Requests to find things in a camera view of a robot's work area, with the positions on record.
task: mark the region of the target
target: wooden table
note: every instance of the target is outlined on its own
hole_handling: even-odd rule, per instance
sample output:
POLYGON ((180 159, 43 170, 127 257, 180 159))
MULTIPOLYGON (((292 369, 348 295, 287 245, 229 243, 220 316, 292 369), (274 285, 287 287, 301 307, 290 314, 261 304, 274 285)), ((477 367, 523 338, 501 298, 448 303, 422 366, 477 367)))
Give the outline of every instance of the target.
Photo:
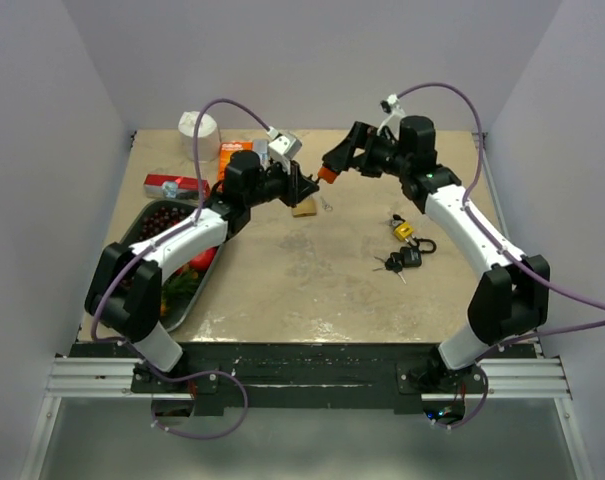
MULTIPOLYGON (((317 173, 322 155, 346 134, 343 130, 297 130, 304 147, 302 171, 317 173)), ((263 137, 254 130, 228 130, 223 139, 263 137)), ((465 185, 477 153, 468 132, 438 132, 439 161, 465 185)), ((217 162, 203 164, 213 183, 217 162)), ((142 183, 148 173, 194 175, 177 131, 138 131, 105 245, 120 240, 150 199, 142 183)), ((252 220, 228 244, 209 284, 188 319, 173 336, 178 341, 247 342, 439 342, 466 322, 477 280, 444 232, 406 200, 396 178, 371 179, 343 173, 319 192, 333 206, 314 217, 293 218, 275 201, 256 207, 252 220), (390 272, 373 272, 401 244, 385 222, 398 213, 438 250, 422 267, 405 270, 407 284, 390 272)), ((473 199, 497 225, 486 182, 473 199)), ((89 340, 85 317, 80 340, 89 340)), ((100 335, 108 329, 101 327, 100 335)))

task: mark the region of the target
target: black tray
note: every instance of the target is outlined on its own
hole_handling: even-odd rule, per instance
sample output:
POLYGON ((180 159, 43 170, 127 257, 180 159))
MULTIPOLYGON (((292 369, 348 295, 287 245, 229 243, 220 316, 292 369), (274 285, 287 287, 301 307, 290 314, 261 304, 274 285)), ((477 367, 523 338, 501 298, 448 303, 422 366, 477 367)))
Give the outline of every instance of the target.
MULTIPOLYGON (((146 216, 155 214, 155 212, 157 212, 162 207, 184 208, 189 213, 192 213, 196 208, 196 206, 192 202, 188 201, 172 199, 154 200, 149 203, 146 207, 144 207, 144 209, 140 212, 140 214, 131 224, 128 231, 124 234, 124 237, 122 238, 122 244, 128 247, 129 245, 137 242, 138 238, 140 237, 140 233, 142 232, 142 219, 146 216)), ((218 263, 222 250, 224 250, 224 244, 218 247, 215 257, 211 262, 211 266, 204 273, 204 277, 202 277, 200 286, 193 294, 193 297, 175 300, 171 303, 171 309, 167 312, 164 317, 160 319, 160 323, 162 323, 167 332, 172 332, 180 325, 182 325, 182 322, 184 322, 187 315, 195 305, 195 302, 197 302, 198 298, 202 294, 205 285, 207 284, 209 278, 211 277, 211 274, 213 273, 215 265, 218 263)))

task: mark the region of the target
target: gray floor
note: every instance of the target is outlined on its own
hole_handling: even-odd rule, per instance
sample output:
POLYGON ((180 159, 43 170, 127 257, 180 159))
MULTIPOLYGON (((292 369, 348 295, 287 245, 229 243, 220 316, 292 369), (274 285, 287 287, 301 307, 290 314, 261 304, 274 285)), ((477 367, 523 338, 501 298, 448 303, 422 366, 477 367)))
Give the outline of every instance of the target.
MULTIPOLYGON (((224 418, 197 419, 199 432, 224 418)), ((553 402, 494 400, 450 434, 390 412, 251 410, 212 442, 150 428, 148 400, 66 400, 43 480, 575 478, 553 402)))

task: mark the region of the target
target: white wall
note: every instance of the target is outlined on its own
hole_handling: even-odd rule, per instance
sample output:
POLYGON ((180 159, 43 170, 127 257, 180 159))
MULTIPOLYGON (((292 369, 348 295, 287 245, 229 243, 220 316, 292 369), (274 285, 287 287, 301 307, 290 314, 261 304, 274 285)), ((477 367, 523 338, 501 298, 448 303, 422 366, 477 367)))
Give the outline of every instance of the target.
POLYGON ((126 132, 59 0, 0 0, 0 480, 77 331, 126 132))
MULTIPOLYGON (((605 300, 605 0, 564 0, 488 139, 513 239, 547 256, 556 282, 605 300)), ((552 296, 551 327, 603 318, 552 296)), ((544 344, 605 479, 605 329, 544 344)))
MULTIPOLYGON (((64 0, 127 124, 174 128, 184 109, 229 96, 283 127, 350 127, 378 102, 449 81, 486 126, 515 86, 560 0, 64 0)), ((452 94, 415 113, 471 129, 452 94)), ((253 125, 218 108, 224 126, 253 125)))

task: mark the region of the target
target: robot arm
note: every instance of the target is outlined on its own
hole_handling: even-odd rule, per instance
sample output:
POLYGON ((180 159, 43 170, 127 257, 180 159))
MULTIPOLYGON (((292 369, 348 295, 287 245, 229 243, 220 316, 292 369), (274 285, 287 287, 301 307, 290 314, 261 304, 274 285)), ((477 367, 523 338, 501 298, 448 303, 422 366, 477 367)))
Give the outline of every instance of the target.
MULTIPOLYGON (((382 103, 385 108, 388 101, 382 103)), ((469 201, 468 207, 482 225, 502 241, 502 250, 496 250, 464 211, 465 189, 459 178, 437 163, 431 120, 402 118, 396 138, 391 129, 398 112, 396 106, 388 107, 385 111, 390 116, 380 128, 355 122, 347 137, 324 155, 318 177, 333 183, 350 168, 368 177, 383 173, 398 177, 404 195, 442 227, 478 277, 467 310, 468 323, 442 342, 424 368, 415 372, 415 386, 428 391, 459 375, 496 343, 546 321, 548 290, 511 265, 502 250, 508 249, 543 278, 549 278, 549 265, 541 256, 528 257, 512 245, 469 201)))
POLYGON ((252 151, 234 153, 223 182, 212 192, 197 223, 189 217, 149 240, 133 245, 113 243, 102 252, 84 305, 91 315, 122 269, 135 256, 150 250, 125 277, 130 286, 116 287, 106 300, 100 321, 126 338, 162 372, 176 377, 189 373, 181 368, 188 364, 182 347, 159 321, 162 284, 200 252, 237 235, 249 222, 252 207, 275 199, 295 207, 319 189, 310 177, 301 174, 293 160, 300 141, 273 128, 268 133, 272 139, 269 164, 263 166, 252 151))

